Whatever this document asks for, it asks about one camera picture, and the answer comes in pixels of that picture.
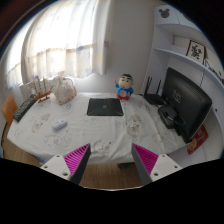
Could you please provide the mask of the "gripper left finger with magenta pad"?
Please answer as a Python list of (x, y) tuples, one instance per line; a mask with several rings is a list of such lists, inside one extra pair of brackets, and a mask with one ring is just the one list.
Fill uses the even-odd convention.
[(55, 155), (42, 166), (42, 169), (78, 185), (90, 155), (91, 147), (86, 144), (66, 155)]

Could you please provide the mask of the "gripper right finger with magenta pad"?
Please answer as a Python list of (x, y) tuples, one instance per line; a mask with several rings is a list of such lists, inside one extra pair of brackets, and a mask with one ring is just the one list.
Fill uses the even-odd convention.
[(136, 144), (132, 145), (131, 153), (143, 185), (150, 184), (182, 169), (168, 155), (157, 155)]

